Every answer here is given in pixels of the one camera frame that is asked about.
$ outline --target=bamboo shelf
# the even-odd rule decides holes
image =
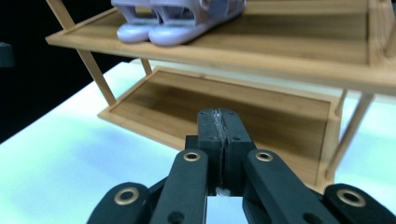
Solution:
[[[258,148],[273,150],[312,188],[330,184],[325,169],[338,145],[337,97],[291,91],[157,67],[99,117],[169,146],[183,149],[197,134],[197,112],[237,111]]]
[[[254,123],[253,118],[268,122],[271,116],[278,116],[278,123],[273,124],[276,127],[273,133],[250,127],[252,133],[262,133],[258,136],[258,139],[263,139],[262,146],[287,158],[305,184],[319,191],[332,182],[335,169],[375,94],[396,96],[396,59],[392,57],[396,55],[396,31],[390,0],[248,1],[246,10],[240,17],[186,45],[171,48],[158,47],[149,42],[129,45],[121,43],[116,37],[116,31],[125,23],[125,19],[115,8],[74,24],[62,0],[47,2],[64,29],[48,36],[46,40],[51,45],[78,51],[109,104],[100,114],[101,118],[129,129],[133,127],[135,131],[151,138],[180,147],[184,135],[195,134],[192,127],[196,127],[196,124],[192,116],[204,107],[230,105],[233,109],[235,106],[234,110],[242,113],[249,125]],[[120,99],[115,99],[91,51],[140,58],[147,77]],[[265,89],[244,80],[239,82],[245,84],[236,85],[228,78],[214,80],[209,78],[212,76],[200,77],[164,68],[152,73],[149,60],[201,65],[242,74],[330,86],[342,89],[343,94],[336,103],[330,96],[323,98],[320,94],[312,94],[308,97],[300,92],[274,91],[271,87]],[[174,80],[176,86],[172,86],[168,79]],[[217,91],[212,92],[220,95],[207,95],[187,80],[193,81],[192,83],[202,82],[201,87],[207,85],[213,90],[230,88],[233,91],[233,88],[237,88],[246,97],[238,100],[225,99]],[[186,86],[190,91],[180,83],[189,83]],[[174,92],[169,92],[170,88],[178,93],[172,95]],[[348,90],[360,91],[362,95],[346,132],[338,141],[339,120]],[[260,113],[247,113],[244,105],[251,104],[249,98],[254,98],[256,91],[263,98],[271,94],[285,97],[290,105],[277,109],[269,108],[271,106],[261,102],[250,105]],[[139,101],[138,96],[149,100]],[[192,104],[184,98],[187,96],[194,97],[196,102]],[[320,114],[317,114],[316,121],[306,117],[306,122],[312,121],[312,126],[308,125],[312,127],[312,130],[308,130],[312,134],[298,131],[298,128],[302,128],[299,124],[300,116],[305,117],[307,114],[291,109],[297,105],[306,108],[313,106],[313,114]],[[178,107],[182,107],[182,111],[189,117],[177,112]],[[168,116],[172,117],[169,120],[175,122],[175,126],[168,127],[170,130],[164,129],[158,121]],[[291,121],[295,126],[283,126],[282,119]],[[272,142],[265,135],[274,137],[272,139],[278,142]],[[307,145],[299,145],[301,143],[292,140],[296,136],[304,138]],[[295,153],[297,146],[310,148],[307,149],[309,153]],[[291,157],[298,158],[299,162],[293,163]]]

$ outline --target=wooden shelf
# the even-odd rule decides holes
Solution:
[[[188,45],[171,48],[121,43],[116,31],[125,19],[114,8],[48,36],[47,41],[73,49],[396,95],[394,73],[369,66],[365,1],[333,1],[317,13],[313,9],[327,1],[305,1],[309,3],[305,8],[293,7],[293,1],[277,2],[284,4],[283,10],[271,10],[273,1],[249,2],[241,17]]]
[[[322,189],[332,182],[321,166],[338,144],[337,103],[312,92],[159,67],[99,117],[183,149],[185,136],[197,134],[198,111],[226,107],[239,114],[258,148],[278,153],[306,184]]]

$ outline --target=white table surface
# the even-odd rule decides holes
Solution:
[[[120,63],[105,75],[116,97],[144,74]],[[379,98],[335,182],[365,190],[396,214],[396,104]],[[342,131],[357,103],[348,97]],[[85,223],[108,190],[166,177],[177,151],[97,118],[106,101],[94,83],[0,145],[0,223]],[[240,198],[210,197],[207,223],[247,223]]]

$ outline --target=shelf leg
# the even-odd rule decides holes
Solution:
[[[140,62],[143,64],[143,68],[145,69],[146,76],[151,75],[151,65],[149,64],[149,60],[147,59],[140,59]]]
[[[114,97],[113,92],[111,92],[111,89],[108,87],[107,82],[103,77],[103,74],[91,52],[82,49],[78,49],[77,52],[90,72],[93,80],[96,82],[96,85],[99,87],[99,90],[105,96],[108,105],[114,105],[116,103],[116,98]]]
[[[49,5],[53,14],[55,14],[56,19],[58,19],[58,22],[61,24],[64,30],[73,28],[75,26],[75,23],[73,22],[73,19],[64,6],[62,0],[47,0],[47,4]]]
[[[374,95],[372,93],[363,93],[359,100],[359,104],[355,109],[355,112],[346,127],[346,131],[338,145],[338,148],[335,150],[335,154],[330,161],[329,167],[326,171],[326,178],[331,179],[335,174],[335,169],[339,165],[341,158],[347,152],[347,148],[349,147],[350,142],[352,141],[356,131],[359,129],[361,125],[361,121],[370,106],[370,103],[373,101]]]
[[[64,30],[75,27],[75,23],[73,22],[73,19],[64,6],[62,0],[47,0],[47,3]],[[103,77],[103,74],[92,54],[89,51],[82,49],[77,49],[77,52],[90,72],[93,80],[99,87],[99,90],[105,96],[108,105],[114,105],[116,103],[116,98],[114,97],[113,92],[111,92],[111,89],[108,87],[107,82],[105,81],[105,78]]]
[[[344,101],[347,98],[347,89],[343,89],[343,93],[341,94],[340,101],[338,102],[337,108],[335,108],[335,115],[337,117],[341,116],[341,113],[343,111],[343,106],[344,106]]]

